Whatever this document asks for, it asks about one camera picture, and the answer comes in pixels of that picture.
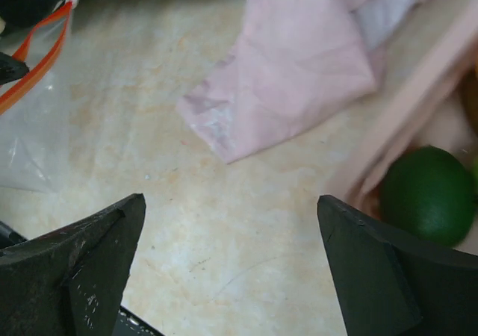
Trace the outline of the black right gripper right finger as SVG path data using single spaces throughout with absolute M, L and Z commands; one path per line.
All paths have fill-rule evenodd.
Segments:
M 317 217 L 349 335 L 476 335 L 477 257 L 419 240 L 334 196 Z

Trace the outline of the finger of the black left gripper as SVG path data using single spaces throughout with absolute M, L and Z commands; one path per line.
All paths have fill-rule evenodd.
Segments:
M 0 85 L 23 78 L 29 73 L 28 66 L 10 55 L 0 52 Z

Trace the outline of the clear zip bag orange zipper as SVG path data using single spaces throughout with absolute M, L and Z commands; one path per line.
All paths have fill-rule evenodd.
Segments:
M 57 192 L 65 179 L 69 145 L 73 12 L 62 0 L 13 51 L 20 78 L 1 83 L 1 185 Z

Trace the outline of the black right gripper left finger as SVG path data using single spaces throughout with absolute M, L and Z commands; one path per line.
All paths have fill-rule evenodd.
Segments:
M 2 335 L 112 335 L 146 216 L 135 193 L 27 240 L 1 224 Z

